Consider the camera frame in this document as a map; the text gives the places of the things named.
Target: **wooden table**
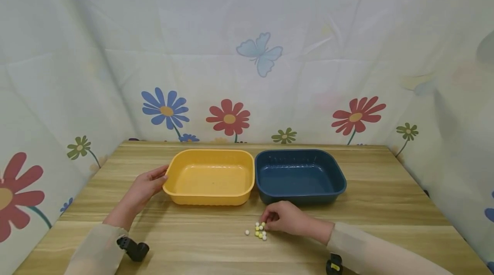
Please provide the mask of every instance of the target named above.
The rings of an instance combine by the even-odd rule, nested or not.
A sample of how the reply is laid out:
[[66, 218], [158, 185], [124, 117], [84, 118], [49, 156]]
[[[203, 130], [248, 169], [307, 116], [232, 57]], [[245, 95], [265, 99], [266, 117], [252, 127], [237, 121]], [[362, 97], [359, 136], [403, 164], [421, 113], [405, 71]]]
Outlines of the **wooden table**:
[[[335, 157], [348, 181], [331, 206], [309, 214], [354, 224], [407, 248], [456, 275], [490, 272], [412, 177], [384, 146], [188, 144], [124, 142], [36, 246], [16, 274], [62, 274], [89, 230], [100, 223], [141, 172], [188, 148], [320, 148]], [[137, 217], [130, 236], [151, 250], [143, 263], [124, 257], [117, 274], [325, 274], [326, 249], [308, 239], [270, 233], [245, 236], [264, 209], [256, 190], [239, 207], [179, 206], [159, 193]]]

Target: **flower center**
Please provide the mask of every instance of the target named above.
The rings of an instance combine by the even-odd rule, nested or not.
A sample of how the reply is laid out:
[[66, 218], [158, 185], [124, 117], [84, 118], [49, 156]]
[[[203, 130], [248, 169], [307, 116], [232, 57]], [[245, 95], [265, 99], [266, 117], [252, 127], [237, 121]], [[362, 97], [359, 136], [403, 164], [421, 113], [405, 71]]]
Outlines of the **flower center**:
[[0, 211], [10, 204], [10, 201], [12, 201], [13, 197], [14, 194], [12, 193], [12, 191], [8, 190], [7, 188], [0, 188]]
[[160, 108], [160, 112], [164, 116], [172, 116], [173, 115], [173, 109], [169, 106], [162, 106]]
[[236, 120], [236, 119], [237, 119], [237, 118], [235, 118], [235, 116], [234, 116], [234, 115], [227, 114], [227, 115], [225, 115], [225, 117], [223, 118], [223, 121], [224, 121], [225, 123], [227, 123], [227, 124], [233, 124], [233, 123], [235, 123], [235, 120]]
[[355, 122], [358, 122], [362, 116], [364, 116], [362, 113], [355, 113], [355, 114], [352, 114], [350, 116], [350, 118], [348, 118], [348, 120], [352, 123], [355, 123]]

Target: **printed fabric wall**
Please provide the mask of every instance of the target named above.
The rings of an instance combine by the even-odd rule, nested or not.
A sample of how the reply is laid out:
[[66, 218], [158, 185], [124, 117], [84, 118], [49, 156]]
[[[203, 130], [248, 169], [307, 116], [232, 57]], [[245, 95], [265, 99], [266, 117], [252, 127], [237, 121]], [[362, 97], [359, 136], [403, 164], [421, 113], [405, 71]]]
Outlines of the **printed fabric wall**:
[[494, 0], [0, 6], [0, 252], [29, 240], [10, 271], [128, 138], [388, 145], [494, 261]]

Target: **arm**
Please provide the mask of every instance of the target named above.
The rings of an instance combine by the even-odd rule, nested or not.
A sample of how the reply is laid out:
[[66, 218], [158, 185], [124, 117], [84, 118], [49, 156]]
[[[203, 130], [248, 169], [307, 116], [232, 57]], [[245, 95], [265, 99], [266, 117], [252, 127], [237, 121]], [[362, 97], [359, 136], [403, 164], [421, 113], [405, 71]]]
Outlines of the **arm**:
[[281, 201], [267, 206], [261, 216], [266, 230], [315, 239], [341, 256], [343, 265], [357, 274], [452, 275], [415, 253], [343, 223], [325, 222]]
[[108, 214], [102, 224], [95, 226], [82, 241], [65, 270], [66, 275], [112, 275], [124, 256], [117, 240], [129, 235], [137, 214], [152, 196], [162, 190], [166, 181], [163, 166], [139, 175], [122, 200]]

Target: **flower stem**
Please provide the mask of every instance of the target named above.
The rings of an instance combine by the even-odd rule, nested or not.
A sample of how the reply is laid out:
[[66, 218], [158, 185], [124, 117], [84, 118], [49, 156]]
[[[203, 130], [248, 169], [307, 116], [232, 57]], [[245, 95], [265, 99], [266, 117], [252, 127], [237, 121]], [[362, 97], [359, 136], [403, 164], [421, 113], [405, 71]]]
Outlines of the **flower stem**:
[[96, 163], [98, 164], [98, 167], [101, 169], [101, 165], [99, 164], [99, 161], [98, 161], [98, 158], [96, 158], [96, 155], [95, 155], [95, 154], [94, 154], [94, 153], [93, 153], [90, 149], [88, 149], [88, 152], [90, 152], [90, 153], [91, 153], [91, 155], [93, 155], [94, 160], [95, 160], [95, 161], [96, 161]]
[[175, 129], [175, 132], [176, 132], [176, 133], [177, 133], [177, 135], [178, 135], [178, 139], [180, 140], [180, 138], [181, 138], [182, 136], [180, 135], [180, 132], [179, 132], [179, 131], [178, 131], [178, 129], [176, 128], [175, 124], [173, 125], [173, 129]]
[[353, 130], [353, 134], [352, 134], [352, 136], [350, 137], [350, 140], [348, 141], [347, 145], [350, 145], [350, 142], [352, 141], [353, 136], [355, 135], [355, 132], [357, 132], [357, 129], [354, 129], [354, 130]]
[[50, 221], [48, 220], [48, 218], [45, 216], [45, 214], [43, 214], [42, 211], [40, 211], [37, 207], [35, 206], [28, 206], [28, 208], [30, 210], [32, 210], [33, 212], [35, 212], [36, 214], [38, 214], [46, 223], [46, 225], [48, 226], [48, 229], [51, 229], [51, 223]]
[[401, 154], [401, 152], [403, 151], [403, 149], [407, 145], [407, 143], [408, 143], [408, 140], [404, 143], [402, 149], [400, 149], [400, 151], [398, 152], [398, 154], [395, 155], [395, 157], [398, 157], [398, 155]]

